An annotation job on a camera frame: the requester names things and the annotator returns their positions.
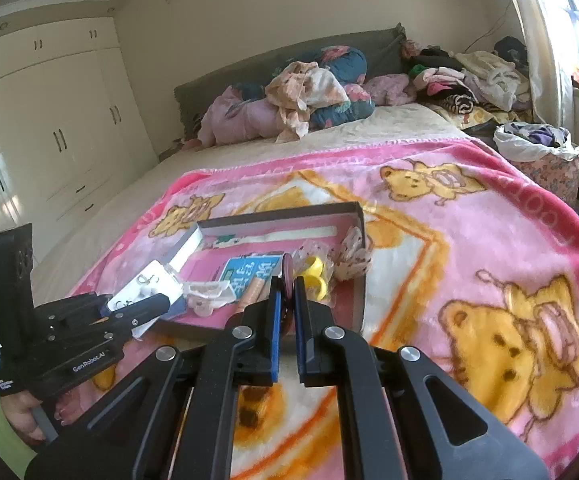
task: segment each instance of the white plastic bag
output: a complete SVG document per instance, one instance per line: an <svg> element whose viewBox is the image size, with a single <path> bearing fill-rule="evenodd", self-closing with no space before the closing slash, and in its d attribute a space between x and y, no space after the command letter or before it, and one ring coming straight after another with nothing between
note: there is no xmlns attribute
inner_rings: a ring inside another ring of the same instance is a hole
<svg viewBox="0 0 579 480"><path fill-rule="evenodd" d="M534 144L527 139L505 132L505 126L499 126L493 134L498 152L507 160L514 162L534 162L548 154L556 155L563 160L571 161L579 156L579 146L572 142L571 134L567 136L565 145L560 148L550 148L543 144Z"/></svg>

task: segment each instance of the bed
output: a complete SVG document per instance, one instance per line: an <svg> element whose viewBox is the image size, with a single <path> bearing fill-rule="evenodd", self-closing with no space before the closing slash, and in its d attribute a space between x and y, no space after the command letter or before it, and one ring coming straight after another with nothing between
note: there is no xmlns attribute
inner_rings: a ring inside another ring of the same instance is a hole
<svg viewBox="0 0 579 480"><path fill-rule="evenodd" d="M324 38L310 48L366 40L368 72L402 72L394 59L402 27L364 34L371 39ZM303 47L177 88L186 130L226 81L245 80L252 66L264 72ZM173 155L34 269L35 302L117 292L175 239L157 228L172 207L209 195L220 197L212 218L266 210L279 200L360 202L375 260L363 335L384 348L418 345L523 438L553 478L579 478L579 219L555 196L429 108L378 107L365 120L299 142L254 140ZM396 288L386 290L391 280ZM298 399L298 415L277 428L263 424L265 438L237 442L233 478L342 477L334 398L294 391L292 366L291 358L282 361L279 388Z"/></svg>

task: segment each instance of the silver bolt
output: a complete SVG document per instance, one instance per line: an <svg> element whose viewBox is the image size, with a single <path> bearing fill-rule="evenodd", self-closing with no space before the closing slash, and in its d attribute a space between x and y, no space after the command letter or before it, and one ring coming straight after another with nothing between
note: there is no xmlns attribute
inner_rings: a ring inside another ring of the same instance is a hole
<svg viewBox="0 0 579 480"><path fill-rule="evenodd" d="M232 335L236 339L247 339L251 337L253 334L252 329L246 325L237 326L232 330Z"/></svg>
<svg viewBox="0 0 579 480"><path fill-rule="evenodd" d="M343 339L343 337L345 337L345 330L339 326L328 326L325 329L325 336L329 339Z"/></svg>
<svg viewBox="0 0 579 480"><path fill-rule="evenodd" d="M161 346L156 351L156 359L159 361L171 361L176 357L176 349L171 346Z"/></svg>
<svg viewBox="0 0 579 480"><path fill-rule="evenodd" d="M421 358L421 351L413 346L406 346L401 349L401 357L406 361L418 361Z"/></svg>

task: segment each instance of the gray headboard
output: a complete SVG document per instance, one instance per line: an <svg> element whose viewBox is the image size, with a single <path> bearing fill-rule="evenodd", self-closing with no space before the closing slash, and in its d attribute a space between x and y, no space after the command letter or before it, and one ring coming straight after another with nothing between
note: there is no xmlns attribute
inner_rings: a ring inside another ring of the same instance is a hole
<svg viewBox="0 0 579 480"><path fill-rule="evenodd" d="M185 139L195 137L194 116L204 114L217 96L231 84L250 82L266 84L277 68L284 68L287 60L304 52L330 45L353 46L367 58L368 80L377 75L404 72L401 45L406 40L405 29L399 23L386 30L370 30L317 40L303 41L258 56L249 57L206 74L174 89L180 107L180 122L185 126Z"/></svg>

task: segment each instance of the wardrobe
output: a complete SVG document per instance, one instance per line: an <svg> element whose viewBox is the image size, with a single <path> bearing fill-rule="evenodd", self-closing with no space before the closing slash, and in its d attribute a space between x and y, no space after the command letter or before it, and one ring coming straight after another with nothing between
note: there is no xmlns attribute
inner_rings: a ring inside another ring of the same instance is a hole
<svg viewBox="0 0 579 480"><path fill-rule="evenodd" d="M156 164L112 18L0 38L0 231L32 222L37 262Z"/></svg>

